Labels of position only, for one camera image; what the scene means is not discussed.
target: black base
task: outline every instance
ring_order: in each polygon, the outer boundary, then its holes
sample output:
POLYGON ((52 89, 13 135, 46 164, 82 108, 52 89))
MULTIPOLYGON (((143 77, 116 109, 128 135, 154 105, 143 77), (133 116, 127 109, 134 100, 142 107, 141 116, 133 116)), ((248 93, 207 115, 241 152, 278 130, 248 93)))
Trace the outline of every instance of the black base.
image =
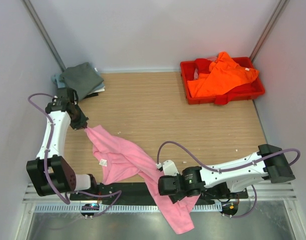
MULTIPOLYGON (((52 168, 53 172, 49 176, 60 193, 71 192, 76 187, 76 175, 74 170, 68 165, 62 156, 53 155, 47 159, 47 170, 52 168)), ((49 185, 44 173, 44 160, 37 158, 28 161, 26 171, 39 196, 55 194, 49 185)))
MULTIPOLYGON (((202 194, 196 205, 209 205, 214 204, 212 200, 214 199, 247 199, 248 194, 247 191, 243 191, 241 193, 235 194, 230 193, 229 195, 223 195, 223 187, 224 186, 215 186, 207 191, 208 194, 202 194)), ((130 183, 112 183, 110 185, 103 185, 102 183, 98 184, 98 193, 100 195, 109 194, 109 192, 116 192, 118 190, 122 191, 121 196, 119 197, 118 201, 115 205, 136 205, 136 206, 156 206, 156 203, 152 196, 150 195, 147 186, 144 182, 130 182, 130 183)), ((113 197, 105 197, 102 198, 103 204, 110 205, 114 200, 113 197)), ((91 197, 84 194, 74 193, 70 196, 71 201, 86 201, 86 200, 98 200, 97 197, 91 197)))

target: gray folded cloth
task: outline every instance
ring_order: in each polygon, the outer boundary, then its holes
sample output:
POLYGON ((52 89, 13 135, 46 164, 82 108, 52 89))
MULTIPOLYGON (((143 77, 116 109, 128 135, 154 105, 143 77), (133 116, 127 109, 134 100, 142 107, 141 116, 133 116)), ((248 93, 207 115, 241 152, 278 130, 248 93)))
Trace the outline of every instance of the gray folded cloth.
POLYGON ((104 79, 99 76, 94 68, 88 63, 69 67, 61 75, 59 81, 77 91, 79 99, 87 96, 95 87, 101 84, 104 79))

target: orange cloth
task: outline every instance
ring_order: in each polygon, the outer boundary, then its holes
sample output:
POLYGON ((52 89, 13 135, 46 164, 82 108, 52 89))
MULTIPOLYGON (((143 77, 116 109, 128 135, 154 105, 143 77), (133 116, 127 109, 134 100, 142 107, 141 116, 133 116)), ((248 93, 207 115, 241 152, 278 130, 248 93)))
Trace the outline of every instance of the orange cloth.
POLYGON ((187 81, 192 97, 223 95, 236 86, 253 82, 259 71, 241 67, 226 52, 209 65, 210 74, 200 73, 197 80, 187 81))

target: metal plate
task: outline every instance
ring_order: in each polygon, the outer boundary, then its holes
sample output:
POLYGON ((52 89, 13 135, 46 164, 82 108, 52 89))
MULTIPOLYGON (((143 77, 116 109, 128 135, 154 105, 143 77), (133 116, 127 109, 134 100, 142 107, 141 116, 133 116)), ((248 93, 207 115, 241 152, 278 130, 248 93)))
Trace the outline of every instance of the metal plate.
MULTIPOLYGON (((238 214, 253 203, 240 202, 238 214)), ((229 219, 216 212, 192 212, 195 229, 176 235, 160 213, 105 214, 78 220, 80 213, 34 213, 28 240, 295 240, 283 201, 260 201, 246 218, 229 219)))

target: clothing tag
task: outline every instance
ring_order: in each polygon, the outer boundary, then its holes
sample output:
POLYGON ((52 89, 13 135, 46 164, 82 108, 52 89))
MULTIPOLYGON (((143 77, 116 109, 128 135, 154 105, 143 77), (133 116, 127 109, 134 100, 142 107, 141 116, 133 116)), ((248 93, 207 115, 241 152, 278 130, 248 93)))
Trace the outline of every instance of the clothing tag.
POLYGON ((101 159, 101 160, 99 161, 99 165, 102 165, 102 166, 106 167, 106 166, 107 166, 107 160, 101 159))

